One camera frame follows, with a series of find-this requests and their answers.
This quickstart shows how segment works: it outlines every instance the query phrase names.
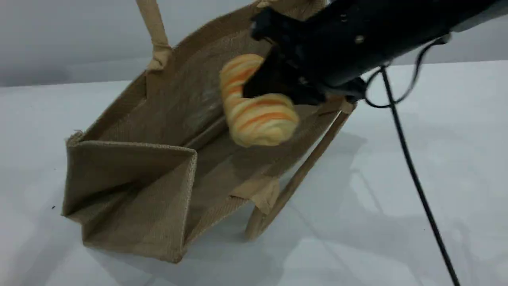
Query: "black cable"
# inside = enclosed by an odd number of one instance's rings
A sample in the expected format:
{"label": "black cable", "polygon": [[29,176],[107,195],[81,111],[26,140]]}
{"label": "black cable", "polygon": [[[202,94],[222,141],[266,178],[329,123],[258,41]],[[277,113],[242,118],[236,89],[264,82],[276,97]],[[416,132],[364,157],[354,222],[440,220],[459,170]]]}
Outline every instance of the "black cable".
{"label": "black cable", "polygon": [[[422,63],[423,63],[423,59],[425,57],[425,55],[427,54],[427,52],[433,47],[433,46],[436,46],[436,45],[443,45],[443,44],[446,44],[448,43],[448,41],[450,40],[450,35],[445,35],[443,37],[440,37],[438,38],[437,40],[434,40],[432,41],[430,44],[428,44],[427,46],[425,46],[419,53],[418,53],[418,57],[417,57],[417,60],[415,62],[415,68],[413,69],[413,75],[412,75],[412,79],[411,79],[411,83],[409,84],[409,87],[407,88],[407,90],[404,92],[404,94],[397,100],[395,100],[395,104],[399,104],[400,102],[402,102],[404,99],[407,98],[407,96],[411,93],[411,91],[413,90],[413,88],[415,88],[415,85],[418,81],[418,77],[420,76],[420,67],[422,66]],[[381,69],[378,69],[377,71],[375,71],[373,74],[370,75],[370,77],[368,78],[367,80],[367,88],[369,88],[370,84],[374,81],[374,79],[381,73]],[[389,108],[390,105],[389,104],[386,104],[386,105],[377,105],[375,103],[373,103],[372,101],[370,101],[368,99],[368,97],[365,95],[364,97],[365,99],[365,102],[372,106],[372,107],[375,107],[375,108]]]}
{"label": "black cable", "polygon": [[455,269],[453,268],[452,261],[450,259],[450,256],[448,255],[448,252],[445,247],[445,243],[443,242],[443,239],[441,237],[441,234],[439,232],[439,228],[437,227],[437,223],[434,219],[434,215],[432,214],[432,211],[430,210],[429,203],[427,202],[427,198],[425,196],[425,193],[423,192],[422,185],[420,183],[420,179],[418,178],[418,174],[415,170],[415,166],[413,165],[411,154],[409,153],[409,149],[407,147],[407,142],[404,136],[404,132],[402,130],[402,126],[400,124],[399,114],[397,112],[397,101],[394,100],[393,94],[392,94],[392,88],[390,86],[390,82],[388,79],[388,74],[386,72],[386,67],[382,66],[377,73],[381,73],[383,75],[383,81],[385,83],[385,89],[388,95],[389,105],[388,107],[392,111],[393,120],[395,122],[395,127],[397,129],[397,133],[399,136],[400,145],[402,147],[402,151],[404,153],[404,157],[407,163],[407,167],[409,168],[409,172],[411,173],[411,177],[413,179],[413,182],[415,184],[416,190],[418,191],[418,196],[420,197],[420,200],[422,201],[423,208],[425,209],[425,213],[427,215],[427,218],[429,220],[430,226],[432,228],[432,232],[434,233],[434,237],[436,239],[437,245],[439,246],[439,251],[441,252],[441,255],[443,257],[444,263],[446,264],[446,267],[448,269],[448,273],[450,274],[450,278],[452,279],[454,286],[460,286],[459,278],[457,277],[457,274],[455,273]]}

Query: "gray wall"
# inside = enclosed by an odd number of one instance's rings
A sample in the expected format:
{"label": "gray wall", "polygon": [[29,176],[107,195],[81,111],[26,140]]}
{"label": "gray wall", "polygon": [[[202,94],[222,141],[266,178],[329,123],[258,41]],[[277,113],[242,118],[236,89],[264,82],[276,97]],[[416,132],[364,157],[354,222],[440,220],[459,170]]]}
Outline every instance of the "gray wall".
{"label": "gray wall", "polygon": [[[251,0],[159,0],[170,44]],[[0,86],[132,79],[150,57],[134,1],[2,0]],[[397,64],[413,62],[407,54]],[[428,63],[508,60],[508,18],[455,35]]]}

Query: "bag handle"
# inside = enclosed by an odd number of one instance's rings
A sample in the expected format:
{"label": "bag handle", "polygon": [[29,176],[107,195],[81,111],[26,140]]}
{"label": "bag handle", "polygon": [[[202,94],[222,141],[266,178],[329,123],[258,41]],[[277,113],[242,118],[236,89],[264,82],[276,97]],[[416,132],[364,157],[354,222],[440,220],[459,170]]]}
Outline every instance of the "bag handle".
{"label": "bag handle", "polygon": [[136,3],[153,45],[152,60],[146,69],[148,71],[162,71],[173,54],[173,49],[169,45],[157,1],[136,0]]}
{"label": "bag handle", "polygon": [[341,111],[339,115],[333,121],[328,131],[325,133],[323,139],[321,139],[321,141],[314,148],[314,150],[312,150],[309,157],[307,157],[305,162],[300,166],[300,168],[298,168],[298,170],[290,179],[284,190],[280,193],[280,196],[277,198],[277,201],[275,202],[270,213],[264,214],[260,209],[254,208],[247,223],[247,227],[245,229],[245,236],[247,237],[247,239],[253,240],[257,238],[273,222],[275,217],[279,214],[279,212],[284,208],[289,199],[296,192],[296,189],[298,188],[298,186],[300,186],[303,179],[309,173],[310,169],[314,167],[318,159],[321,158],[321,156],[328,148],[330,143],[333,141],[337,133],[344,126],[344,123],[347,121],[347,119],[349,118],[355,107],[356,107],[355,104],[350,104],[346,100],[342,101],[340,107]]}

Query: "croissant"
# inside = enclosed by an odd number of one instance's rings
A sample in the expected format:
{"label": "croissant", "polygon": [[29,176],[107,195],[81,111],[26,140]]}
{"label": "croissant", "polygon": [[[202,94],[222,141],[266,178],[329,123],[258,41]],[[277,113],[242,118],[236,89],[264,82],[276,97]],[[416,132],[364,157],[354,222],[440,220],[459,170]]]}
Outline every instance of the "croissant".
{"label": "croissant", "polygon": [[291,99],[283,94],[243,98],[242,88],[263,62],[256,54],[237,56],[220,72],[224,113],[236,144],[276,146],[291,138],[299,118]]}

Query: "burlap tote bag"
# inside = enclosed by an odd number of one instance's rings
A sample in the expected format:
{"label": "burlap tote bag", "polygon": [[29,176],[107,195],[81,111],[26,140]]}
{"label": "burlap tote bag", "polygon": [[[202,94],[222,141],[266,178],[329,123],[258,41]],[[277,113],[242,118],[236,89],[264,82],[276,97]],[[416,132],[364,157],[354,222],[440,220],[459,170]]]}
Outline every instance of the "burlap tote bag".
{"label": "burlap tote bag", "polygon": [[[246,229],[252,239],[289,200],[354,106],[340,97],[299,106],[298,130],[277,147],[233,143],[218,75],[237,55],[268,52],[267,43],[249,36],[250,18],[267,4],[305,19],[325,0],[255,2],[209,22],[175,48],[155,0],[138,0],[152,61],[86,132],[67,141],[63,215],[82,225],[86,246],[175,263],[195,238],[241,206],[255,205]],[[279,190],[279,177],[321,137]]]}

